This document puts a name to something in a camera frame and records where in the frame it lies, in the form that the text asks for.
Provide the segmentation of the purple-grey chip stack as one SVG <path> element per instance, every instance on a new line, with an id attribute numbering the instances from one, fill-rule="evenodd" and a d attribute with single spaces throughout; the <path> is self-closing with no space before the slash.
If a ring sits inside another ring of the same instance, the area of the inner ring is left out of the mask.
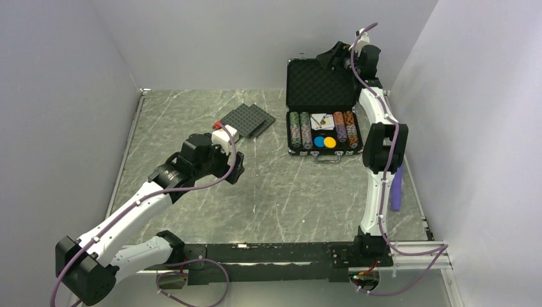
<path id="1" fill-rule="evenodd" d="M 312 143 L 312 137 L 311 137 L 311 129 L 302 129 L 301 130 L 301 136 L 302 136 L 302 144 L 304 143 Z"/>

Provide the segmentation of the grey chip stack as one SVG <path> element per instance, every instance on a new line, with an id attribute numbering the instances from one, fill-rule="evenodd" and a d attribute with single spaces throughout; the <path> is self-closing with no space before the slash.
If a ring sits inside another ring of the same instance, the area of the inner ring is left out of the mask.
<path id="1" fill-rule="evenodd" d="M 302 136 L 300 132 L 300 127 L 291 127 L 290 126 L 290 136 L 291 136 L 291 144 L 292 143 L 301 143 L 302 144 Z"/>

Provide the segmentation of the red chip stack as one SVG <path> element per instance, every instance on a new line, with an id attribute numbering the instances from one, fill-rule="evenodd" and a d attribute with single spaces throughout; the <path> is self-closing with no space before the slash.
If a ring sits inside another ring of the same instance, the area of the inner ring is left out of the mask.
<path id="1" fill-rule="evenodd" d="M 334 117 L 335 126 L 338 127 L 338 126 L 344 126 L 345 125 L 345 120 L 344 120 L 342 112 L 337 111 L 337 112 L 333 113 L 333 117 Z"/>

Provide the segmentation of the purple chip stack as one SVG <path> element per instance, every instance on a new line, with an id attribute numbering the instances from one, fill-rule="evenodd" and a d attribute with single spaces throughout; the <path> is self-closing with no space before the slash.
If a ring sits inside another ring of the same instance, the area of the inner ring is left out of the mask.
<path id="1" fill-rule="evenodd" d="M 337 140 L 344 143 L 348 140 L 348 133 L 345 125 L 336 125 Z"/>

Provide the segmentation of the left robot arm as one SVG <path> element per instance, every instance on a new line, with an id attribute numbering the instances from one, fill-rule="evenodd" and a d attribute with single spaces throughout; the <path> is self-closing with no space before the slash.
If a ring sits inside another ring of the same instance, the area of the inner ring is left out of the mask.
<path id="1" fill-rule="evenodd" d="M 212 133 L 192 134 L 180 151 L 157 166 L 126 203 L 78 239 L 62 238 L 55 247 L 56 281 L 49 298 L 55 306 L 61 285 L 93 306 L 123 279 L 154 265 L 169 269 L 190 263 L 185 244 L 170 231 L 125 248 L 127 239 L 189 191 L 223 181 L 235 184 L 244 172 L 244 155 L 236 148 L 238 132 L 229 125 Z"/>

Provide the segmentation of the dark green chip stack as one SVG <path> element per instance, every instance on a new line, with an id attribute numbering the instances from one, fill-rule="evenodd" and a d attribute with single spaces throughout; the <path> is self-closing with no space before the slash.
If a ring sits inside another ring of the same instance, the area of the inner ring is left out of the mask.
<path id="1" fill-rule="evenodd" d="M 299 114 L 300 126 L 302 129 L 311 129 L 311 117 L 308 112 L 301 112 Z"/>

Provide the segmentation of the small chip stack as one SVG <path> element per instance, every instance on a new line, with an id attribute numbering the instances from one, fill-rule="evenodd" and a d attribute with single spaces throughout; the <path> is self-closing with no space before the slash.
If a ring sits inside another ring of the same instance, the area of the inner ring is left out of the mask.
<path id="1" fill-rule="evenodd" d="M 357 128 L 354 124 L 347 125 L 346 126 L 347 135 L 349 138 L 356 138 L 357 137 Z"/>

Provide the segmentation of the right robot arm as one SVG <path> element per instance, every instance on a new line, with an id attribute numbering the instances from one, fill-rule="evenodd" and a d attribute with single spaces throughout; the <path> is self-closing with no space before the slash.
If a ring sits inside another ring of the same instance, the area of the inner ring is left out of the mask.
<path id="1" fill-rule="evenodd" d="M 369 265 L 377 256 L 387 255 L 386 215 L 392 182 L 403 165 L 408 127 L 397 121 L 385 101 L 376 76 L 381 50 L 366 42 L 360 47 L 338 41 L 316 59 L 327 69 L 352 75 L 360 84 L 358 105 L 370 122 L 362 153 L 368 174 L 368 191 L 359 233 L 352 255 L 359 265 Z"/>

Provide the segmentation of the black poker case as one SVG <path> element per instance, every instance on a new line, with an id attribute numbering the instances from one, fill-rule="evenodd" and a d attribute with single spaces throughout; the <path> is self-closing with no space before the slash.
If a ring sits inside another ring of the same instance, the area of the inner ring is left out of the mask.
<path id="1" fill-rule="evenodd" d="M 350 148 L 348 140 L 340 143 L 337 140 L 336 128 L 333 130 L 313 130 L 311 128 L 312 149 L 306 150 L 291 146 L 290 112 L 308 112 L 333 114 L 354 111 L 359 97 L 359 89 L 350 74 L 324 69 L 316 59 L 290 59 L 286 67 L 286 135 L 288 153 L 296 156 L 345 156 L 360 155 L 363 151 L 360 126 L 355 117 L 359 145 Z M 317 148 L 314 145 L 316 136 L 332 137 L 337 141 L 335 148 Z"/>

